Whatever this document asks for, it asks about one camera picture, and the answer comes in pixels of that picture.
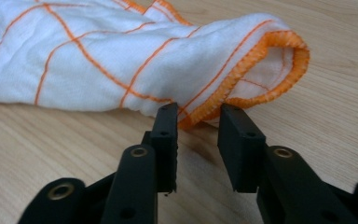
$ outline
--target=folded cloth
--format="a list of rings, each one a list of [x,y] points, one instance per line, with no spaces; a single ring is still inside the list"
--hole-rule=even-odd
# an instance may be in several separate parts
[[[155,115],[179,104],[179,127],[288,91],[309,50],[257,13],[196,26],[156,0],[0,1],[0,103]]]

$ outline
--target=fabric fold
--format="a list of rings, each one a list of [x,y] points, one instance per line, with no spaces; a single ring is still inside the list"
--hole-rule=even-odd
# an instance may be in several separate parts
[[[288,91],[307,45],[280,19],[256,13],[192,25],[163,0],[0,1],[0,103],[154,116],[179,104],[179,127]]]

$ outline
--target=wooden table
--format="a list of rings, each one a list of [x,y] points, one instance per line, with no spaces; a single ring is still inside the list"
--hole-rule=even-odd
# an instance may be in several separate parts
[[[282,18],[309,44],[309,72],[251,118],[270,145],[297,150],[326,182],[352,191],[358,182],[358,1],[171,1],[195,24],[253,12]],[[151,0],[138,1],[147,6]],[[87,185],[113,173],[122,151],[140,143],[153,119],[116,110],[77,113],[0,105],[0,223],[15,223],[48,182]],[[261,223],[254,195],[232,191],[217,130],[179,132],[178,190],[158,199],[158,223]]]

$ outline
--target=screw hole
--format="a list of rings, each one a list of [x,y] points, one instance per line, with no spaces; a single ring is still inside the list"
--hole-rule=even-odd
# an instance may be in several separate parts
[[[247,133],[246,135],[248,135],[249,137],[255,137],[255,133]]]
[[[142,147],[137,147],[131,151],[133,157],[143,157],[147,154],[147,150]]]
[[[277,148],[274,150],[275,155],[282,157],[282,158],[291,158],[293,153],[284,148]]]
[[[48,197],[53,201],[64,199],[72,194],[74,189],[75,187],[71,183],[63,183],[51,189],[48,192]]]
[[[136,211],[131,207],[123,208],[120,212],[120,217],[122,219],[130,219],[135,217]]]
[[[339,222],[338,216],[331,211],[323,210],[321,214],[322,217],[327,221],[335,222],[335,223]]]

